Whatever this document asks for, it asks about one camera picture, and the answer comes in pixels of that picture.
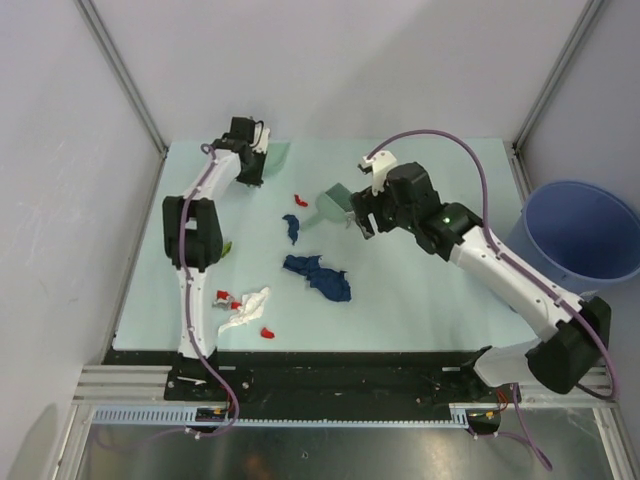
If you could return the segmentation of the green plastic dustpan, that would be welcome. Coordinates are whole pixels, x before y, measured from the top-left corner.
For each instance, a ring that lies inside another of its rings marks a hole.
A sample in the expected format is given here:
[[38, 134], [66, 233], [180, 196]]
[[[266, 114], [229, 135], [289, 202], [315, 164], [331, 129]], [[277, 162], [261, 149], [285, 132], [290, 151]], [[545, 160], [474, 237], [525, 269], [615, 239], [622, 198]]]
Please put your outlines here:
[[284, 167], [291, 144], [289, 142], [275, 142], [269, 145], [264, 163], [263, 177], [277, 175]]

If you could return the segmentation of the small green hand brush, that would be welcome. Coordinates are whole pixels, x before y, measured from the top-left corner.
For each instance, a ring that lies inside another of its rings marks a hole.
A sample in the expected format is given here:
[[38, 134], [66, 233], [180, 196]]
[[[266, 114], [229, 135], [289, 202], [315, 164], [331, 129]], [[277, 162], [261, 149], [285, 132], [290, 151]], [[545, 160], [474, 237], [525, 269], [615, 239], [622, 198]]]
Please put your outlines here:
[[300, 231], [310, 230], [323, 221], [345, 224], [345, 213], [353, 211], [350, 196], [351, 191], [342, 183], [322, 192], [315, 201], [316, 212], [300, 224]]

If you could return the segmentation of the small red scrap top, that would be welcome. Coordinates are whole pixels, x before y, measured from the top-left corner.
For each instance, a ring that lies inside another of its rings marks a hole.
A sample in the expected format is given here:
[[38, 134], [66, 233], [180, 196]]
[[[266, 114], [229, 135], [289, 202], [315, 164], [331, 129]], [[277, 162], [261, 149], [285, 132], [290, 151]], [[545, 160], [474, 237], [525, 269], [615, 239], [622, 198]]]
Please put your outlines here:
[[302, 208], [307, 208], [309, 206], [309, 203], [302, 199], [298, 194], [294, 195], [294, 201], [298, 206]]

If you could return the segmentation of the small dark blue paper scrap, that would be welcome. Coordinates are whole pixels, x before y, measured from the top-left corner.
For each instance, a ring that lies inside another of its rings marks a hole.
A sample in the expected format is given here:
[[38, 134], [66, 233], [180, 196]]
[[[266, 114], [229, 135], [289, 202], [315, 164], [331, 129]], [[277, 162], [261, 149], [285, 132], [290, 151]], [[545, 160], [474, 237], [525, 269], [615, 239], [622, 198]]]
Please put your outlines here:
[[282, 219], [287, 223], [287, 236], [291, 243], [295, 245], [299, 239], [300, 221], [293, 214], [285, 214]]

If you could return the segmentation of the blue plastic waste bin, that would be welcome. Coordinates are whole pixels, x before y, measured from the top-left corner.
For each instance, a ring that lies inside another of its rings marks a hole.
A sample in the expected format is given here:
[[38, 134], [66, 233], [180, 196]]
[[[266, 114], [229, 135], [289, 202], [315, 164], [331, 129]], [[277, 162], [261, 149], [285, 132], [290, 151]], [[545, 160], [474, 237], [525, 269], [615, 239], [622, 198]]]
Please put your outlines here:
[[537, 188], [504, 243], [554, 283], [586, 298], [639, 274], [639, 214], [589, 183]]

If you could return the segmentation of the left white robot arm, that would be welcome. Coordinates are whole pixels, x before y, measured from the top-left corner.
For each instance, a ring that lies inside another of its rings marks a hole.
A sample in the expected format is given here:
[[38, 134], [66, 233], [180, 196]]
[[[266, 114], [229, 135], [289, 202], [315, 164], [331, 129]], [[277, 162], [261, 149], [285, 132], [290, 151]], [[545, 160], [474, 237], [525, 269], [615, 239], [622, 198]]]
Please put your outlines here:
[[270, 129], [262, 120], [234, 117], [229, 131], [201, 145], [205, 166], [183, 194], [162, 202], [164, 252], [177, 270], [181, 295], [178, 353], [188, 359], [209, 357], [218, 334], [208, 324], [207, 280], [223, 254], [217, 203], [228, 187], [263, 184]]

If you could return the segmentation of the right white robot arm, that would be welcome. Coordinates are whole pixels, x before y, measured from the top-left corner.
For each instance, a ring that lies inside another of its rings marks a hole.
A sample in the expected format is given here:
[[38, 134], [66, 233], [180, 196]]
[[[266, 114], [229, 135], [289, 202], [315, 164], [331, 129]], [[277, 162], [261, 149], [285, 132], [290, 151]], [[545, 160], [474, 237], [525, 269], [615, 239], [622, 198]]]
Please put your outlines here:
[[486, 347], [461, 376], [463, 393], [484, 401], [498, 386], [537, 380], [567, 394], [604, 357], [611, 308], [601, 298], [583, 299], [524, 262], [483, 228], [460, 203], [443, 203], [426, 170], [398, 164], [389, 153], [363, 159], [370, 187], [351, 195], [355, 221], [365, 238], [401, 228], [417, 245], [487, 286], [518, 313], [537, 338], [510, 347]]

